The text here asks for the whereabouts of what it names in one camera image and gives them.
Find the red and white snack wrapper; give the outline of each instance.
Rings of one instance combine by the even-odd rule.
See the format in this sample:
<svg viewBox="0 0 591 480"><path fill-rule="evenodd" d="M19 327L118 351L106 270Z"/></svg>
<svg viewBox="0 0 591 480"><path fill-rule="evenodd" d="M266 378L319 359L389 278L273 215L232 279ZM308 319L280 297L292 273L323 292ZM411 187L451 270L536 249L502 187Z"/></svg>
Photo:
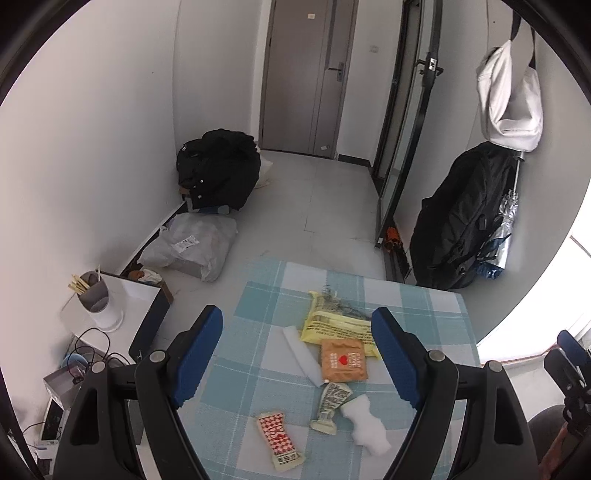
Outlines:
<svg viewBox="0 0 591 480"><path fill-rule="evenodd" d="M259 430L273 452L273 465L285 472L304 463L306 457L296 450L283 427L285 414L280 411L261 413L257 418Z"/></svg>

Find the blue gripper pad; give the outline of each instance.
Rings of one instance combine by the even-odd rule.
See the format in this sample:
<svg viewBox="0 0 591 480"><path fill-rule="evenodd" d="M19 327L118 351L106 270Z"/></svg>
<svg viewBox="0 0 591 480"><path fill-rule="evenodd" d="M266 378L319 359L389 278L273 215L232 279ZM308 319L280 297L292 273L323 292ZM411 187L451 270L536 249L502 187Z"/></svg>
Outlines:
<svg viewBox="0 0 591 480"><path fill-rule="evenodd" d="M584 367L591 362L589 352L566 330L562 330L558 334L556 343L574 366Z"/></svg>
<svg viewBox="0 0 591 480"><path fill-rule="evenodd" d="M423 400L427 351L414 335L402 330L385 307L372 314L371 332L398 394L418 408Z"/></svg>
<svg viewBox="0 0 591 480"><path fill-rule="evenodd" d="M190 330L179 333L177 338L180 341L175 339L169 347L171 359L168 366L172 370L168 371L168 376L173 382L171 401L175 408L180 408L195 395L222 330L222 311L208 305Z"/></svg>

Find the door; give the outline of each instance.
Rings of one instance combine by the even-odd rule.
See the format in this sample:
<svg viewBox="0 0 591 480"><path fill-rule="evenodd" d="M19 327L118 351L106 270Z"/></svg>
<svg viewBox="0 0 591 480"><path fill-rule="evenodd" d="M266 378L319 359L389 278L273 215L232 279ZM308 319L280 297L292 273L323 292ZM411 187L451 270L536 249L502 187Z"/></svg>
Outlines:
<svg viewBox="0 0 591 480"><path fill-rule="evenodd" d="M376 244L394 225L394 212L408 177L435 78L442 0L405 0L401 38L388 113L372 175L379 189Z"/></svg>
<svg viewBox="0 0 591 480"><path fill-rule="evenodd" d="M261 148L333 157L355 6L356 0L275 0Z"/></svg>

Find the person's hand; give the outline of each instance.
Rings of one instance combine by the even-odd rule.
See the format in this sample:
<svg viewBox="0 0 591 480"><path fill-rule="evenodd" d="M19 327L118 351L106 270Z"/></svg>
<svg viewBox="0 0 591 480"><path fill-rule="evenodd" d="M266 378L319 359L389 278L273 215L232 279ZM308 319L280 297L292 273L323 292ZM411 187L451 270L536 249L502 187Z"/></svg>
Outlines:
<svg viewBox="0 0 591 480"><path fill-rule="evenodd" d="M540 472L540 480L550 480L552 472L560 465L562 461L562 444L568 435L569 431L566 428L566 423L560 429L558 435L550 445L550 448L542 458L538 471Z"/></svg>

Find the umbrella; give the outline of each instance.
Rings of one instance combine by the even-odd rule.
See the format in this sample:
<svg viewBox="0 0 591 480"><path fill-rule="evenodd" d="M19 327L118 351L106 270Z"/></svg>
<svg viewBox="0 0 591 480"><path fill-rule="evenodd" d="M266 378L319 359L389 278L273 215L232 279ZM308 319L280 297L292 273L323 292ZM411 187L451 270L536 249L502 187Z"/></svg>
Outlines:
<svg viewBox="0 0 591 480"><path fill-rule="evenodd" d="M501 199L499 212L495 222L499 226L495 229L491 237L484 243L478 255L477 272L485 278L497 278L507 264L509 256L509 246L511 244L511 235L513 234L513 222L517 214L519 194L517 193L517 176L519 175L519 164L523 159L523 152L517 157L517 169L515 170L515 182L513 189Z"/></svg>

